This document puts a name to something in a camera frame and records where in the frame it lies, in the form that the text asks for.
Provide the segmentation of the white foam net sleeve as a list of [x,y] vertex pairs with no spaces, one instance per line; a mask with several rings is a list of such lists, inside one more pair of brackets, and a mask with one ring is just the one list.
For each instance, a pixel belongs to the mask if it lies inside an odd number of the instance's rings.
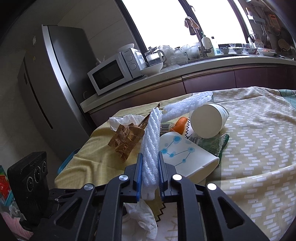
[[144,200],[154,200],[159,186],[159,134],[163,113],[154,108],[147,122],[140,152],[142,153],[142,190]]

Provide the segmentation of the paper cup blue dots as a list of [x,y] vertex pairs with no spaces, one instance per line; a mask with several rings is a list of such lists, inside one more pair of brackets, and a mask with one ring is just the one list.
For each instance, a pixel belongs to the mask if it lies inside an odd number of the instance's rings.
[[168,132],[159,139],[159,151],[165,163],[193,183],[204,181],[218,166],[219,158],[177,132]]

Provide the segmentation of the blue trash bin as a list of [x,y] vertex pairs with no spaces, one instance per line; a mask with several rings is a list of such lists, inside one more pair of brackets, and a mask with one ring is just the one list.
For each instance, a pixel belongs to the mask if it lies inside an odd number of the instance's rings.
[[64,162],[60,165],[60,167],[57,170],[57,175],[59,175],[64,168],[67,166],[67,164],[72,160],[72,158],[74,157],[75,154],[77,154],[79,152],[80,148],[75,149],[65,160]]

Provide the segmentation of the kitchen counter with cabinets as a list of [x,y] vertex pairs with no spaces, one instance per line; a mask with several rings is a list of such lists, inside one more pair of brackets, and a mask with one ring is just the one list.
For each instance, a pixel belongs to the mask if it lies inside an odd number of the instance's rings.
[[266,56],[223,57],[171,66],[80,105],[97,126],[121,109],[184,94],[242,87],[295,89],[295,61]]

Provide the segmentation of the kitchen faucet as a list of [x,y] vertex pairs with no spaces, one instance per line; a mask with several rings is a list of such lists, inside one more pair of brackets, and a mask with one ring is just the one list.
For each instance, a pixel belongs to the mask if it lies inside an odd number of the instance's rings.
[[201,35],[199,33],[199,25],[189,16],[185,17],[185,27],[189,29],[190,35],[196,35],[200,43],[201,53],[203,57],[211,52],[211,49],[206,49],[202,43]]

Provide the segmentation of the red snack bag on floor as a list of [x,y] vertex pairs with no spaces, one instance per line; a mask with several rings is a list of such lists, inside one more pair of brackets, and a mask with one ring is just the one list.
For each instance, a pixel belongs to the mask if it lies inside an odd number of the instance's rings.
[[0,194],[1,204],[4,206],[10,206],[14,196],[2,165],[0,165]]

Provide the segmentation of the white tissue near gripper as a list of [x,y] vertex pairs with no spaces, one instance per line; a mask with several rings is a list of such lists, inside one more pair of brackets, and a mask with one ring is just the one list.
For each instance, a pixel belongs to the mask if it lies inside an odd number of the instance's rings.
[[156,240],[158,226],[145,201],[125,203],[124,207],[127,214],[122,218],[121,240]]

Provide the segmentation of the orange peel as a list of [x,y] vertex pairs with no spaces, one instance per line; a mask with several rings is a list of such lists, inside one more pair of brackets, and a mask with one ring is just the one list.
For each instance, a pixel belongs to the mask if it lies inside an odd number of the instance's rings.
[[185,126],[186,123],[188,121],[188,118],[186,117],[180,117],[177,122],[175,123],[175,125],[171,128],[171,132],[177,132],[180,135],[183,134],[184,130],[185,130]]

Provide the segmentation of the brown foil wrapper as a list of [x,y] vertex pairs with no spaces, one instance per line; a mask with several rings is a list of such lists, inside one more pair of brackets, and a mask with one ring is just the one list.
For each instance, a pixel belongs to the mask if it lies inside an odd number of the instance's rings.
[[120,156],[121,161],[125,162],[132,149],[143,136],[144,129],[133,123],[128,126],[119,125],[108,145],[114,148],[115,152]]

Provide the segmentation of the green clear snack wrapper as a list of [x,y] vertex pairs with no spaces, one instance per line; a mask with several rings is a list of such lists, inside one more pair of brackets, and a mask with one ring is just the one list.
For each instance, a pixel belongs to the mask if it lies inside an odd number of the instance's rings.
[[222,135],[217,134],[212,138],[201,138],[193,133],[188,137],[188,139],[202,149],[205,149],[207,152],[221,159],[223,150],[229,141],[229,135],[224,133]]

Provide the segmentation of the white crumpled tissue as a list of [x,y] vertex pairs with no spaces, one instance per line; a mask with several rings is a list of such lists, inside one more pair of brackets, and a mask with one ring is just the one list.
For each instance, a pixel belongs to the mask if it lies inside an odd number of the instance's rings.
[[133,123],[134,125],[139,125],[144,120],[143,115],[128,114],[123,117],[111,117],[109,118],[110,128],[116,131],[119,125],[128,126]]

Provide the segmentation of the yellow patterned tablecloth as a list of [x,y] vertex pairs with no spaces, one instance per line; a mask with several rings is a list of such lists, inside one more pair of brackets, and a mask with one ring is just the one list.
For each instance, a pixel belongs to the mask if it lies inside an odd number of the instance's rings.
[[[270,240],[281,240],[295,219],[295,91],[263,87],[217,90],[213,101],[229,118],[222,133],[229,141],[214,182]],[[109,123],[98,127],[56,177],[58,188],[106,184],[134,164],[140,144],[127,161],[109,146]]]

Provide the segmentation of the white bowl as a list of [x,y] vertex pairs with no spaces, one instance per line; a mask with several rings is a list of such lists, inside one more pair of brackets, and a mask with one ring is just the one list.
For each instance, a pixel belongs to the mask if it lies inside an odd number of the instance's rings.
[[144,68],[140,72],[142,75],[151,76],[156,73],[159,73],[162,68],[163,68],[163,62],[160,62],[160,63],[154,64],[154,65],[148,66],[147,68]]

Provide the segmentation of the silver refrigerator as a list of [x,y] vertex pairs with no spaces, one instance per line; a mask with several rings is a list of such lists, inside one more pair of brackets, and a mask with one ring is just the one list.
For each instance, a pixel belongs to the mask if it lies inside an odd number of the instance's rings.
[[87,75],[95,63],[82,29],[42,25],[18,72],[27,110],[61,160],[82,147],[96,128],[80,106],[96,92]]

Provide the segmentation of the white microwave oven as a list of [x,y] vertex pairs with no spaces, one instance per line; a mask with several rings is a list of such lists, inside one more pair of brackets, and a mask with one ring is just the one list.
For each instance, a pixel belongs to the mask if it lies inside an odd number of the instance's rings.
[[102,95],[142,77],[141,71],[147,66],[139,50],[127,48],[90,70],[88,77],[97,95]]

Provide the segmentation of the electric kettle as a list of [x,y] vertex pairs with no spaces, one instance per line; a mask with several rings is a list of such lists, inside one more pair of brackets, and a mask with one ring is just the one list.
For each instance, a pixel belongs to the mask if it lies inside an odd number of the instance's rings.
[[164,63],[167,60],[165,53],[162,50],[156,50],[154,52],[152,52],[151,50],[147,51],[145,53],[145,57],[149,66],[152,66],[161,62]]

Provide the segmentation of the bowl on microwave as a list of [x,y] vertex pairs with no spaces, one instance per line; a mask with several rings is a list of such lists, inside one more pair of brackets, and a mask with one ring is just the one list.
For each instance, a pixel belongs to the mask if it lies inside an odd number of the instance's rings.
[[124,52],[129,48],[134,48],[134,43],[126,44],[118,49],[119,52]]

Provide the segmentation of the white soap bottle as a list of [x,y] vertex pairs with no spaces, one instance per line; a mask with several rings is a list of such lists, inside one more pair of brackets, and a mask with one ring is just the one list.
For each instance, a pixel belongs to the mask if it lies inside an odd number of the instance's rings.
[[210,56],[210,57],[215,56],[215,51],[214,51],[211,40],[208,37],[206,37],[206,35],[203,34],[201,41],[202,41],[202,44],[204,46],[205,53],[207,54],[207,56]]

